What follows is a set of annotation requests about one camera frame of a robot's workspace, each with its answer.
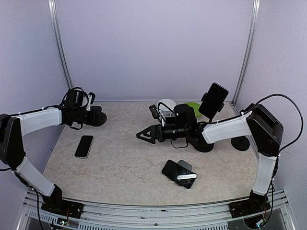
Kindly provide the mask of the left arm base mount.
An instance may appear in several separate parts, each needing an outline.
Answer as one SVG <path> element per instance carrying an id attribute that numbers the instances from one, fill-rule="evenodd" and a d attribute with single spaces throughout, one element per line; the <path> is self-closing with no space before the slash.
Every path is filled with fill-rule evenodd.
<path id="1" fill-rule="evenodd" d="M 68 218 L 80 219 L 84 205 L 78 202 L 63 200 L 60 205 L 43 203 L 42 210 L 50 213 L 66 216 Z"/>

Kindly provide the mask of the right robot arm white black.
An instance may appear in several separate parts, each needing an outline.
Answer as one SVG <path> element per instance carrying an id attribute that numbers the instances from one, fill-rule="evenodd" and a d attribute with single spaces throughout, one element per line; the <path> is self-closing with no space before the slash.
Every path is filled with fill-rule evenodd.
<path id="1" fill-rule="evenodd" d="M 283 125 L 261 104 L 251 104 L 240 115 L 216 122 L 197 121 L 194 109 L 187 104 L 178 104 L 172 111 L 175 117 L 162 120 L 137 133 L 136 137 L 149 143 L 184 138 L 199 152 L 209 152 L 218 141 L 230 139 L 240 151 L 249 148 L 248 136 L 253 137 L 258 153 L 256 180 L 251 198 L 245 202 L 248 212 L 255 213 L 264 205 L 270 184 L 276 171 Z"/>

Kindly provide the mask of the phone with clear case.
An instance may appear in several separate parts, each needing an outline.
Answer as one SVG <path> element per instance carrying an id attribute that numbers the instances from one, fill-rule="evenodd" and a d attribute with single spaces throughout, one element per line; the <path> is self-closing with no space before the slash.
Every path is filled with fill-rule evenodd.
<path id="1" fill-rule="evenodd" d="M 82 136 L 74 156 L 76 158 L 86 159 L 89 155 L 93 140 L 94 140 L 93 136 L 88 136 L 88 135 Z"/>

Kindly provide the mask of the dark grey folding phone stand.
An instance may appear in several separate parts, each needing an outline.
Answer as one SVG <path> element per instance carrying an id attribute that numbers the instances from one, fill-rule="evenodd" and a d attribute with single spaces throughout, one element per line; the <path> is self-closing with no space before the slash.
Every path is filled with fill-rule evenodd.
<path id="1" fill-rule="evenodd" d="M 100 112 L 98 115 L 98 125 L 102 126 L 107 121 L 107 115 L 103 112 Z"/>

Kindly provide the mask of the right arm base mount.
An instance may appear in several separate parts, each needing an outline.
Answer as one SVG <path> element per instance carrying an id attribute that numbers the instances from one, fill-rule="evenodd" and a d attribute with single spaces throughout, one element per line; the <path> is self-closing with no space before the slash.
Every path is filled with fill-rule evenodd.
<path id="1" fill-rule="evenodd" d="M 253 190 L 251 190 L 248 199 L 231 202 L 228 206 L 232 218 L 259 213 L 271 208 L 267 195 L 258 195 Z"/>

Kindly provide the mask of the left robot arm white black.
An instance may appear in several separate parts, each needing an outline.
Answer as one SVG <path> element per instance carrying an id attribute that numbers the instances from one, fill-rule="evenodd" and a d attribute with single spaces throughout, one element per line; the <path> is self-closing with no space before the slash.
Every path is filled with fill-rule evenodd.
<path id="1" fill-rule="evenodd" d="M 95 94 L 86 93 L 81 87 L 69 89 L 58 105 L 49 105 L 37 110 L 1 114 L 0 116 L 0 160 L 21 177 L 28 186 L 49 198 L 47 203 L 57 213 L 67 209 L 67 202 L 57 192 L 60 189 L 47 179 L 27 158 L 24 151 L 24 136 L 45 129 L 74 123 L 80 126 L 102 126 L 107 116 L 102 107 L 94 106 Z"/>

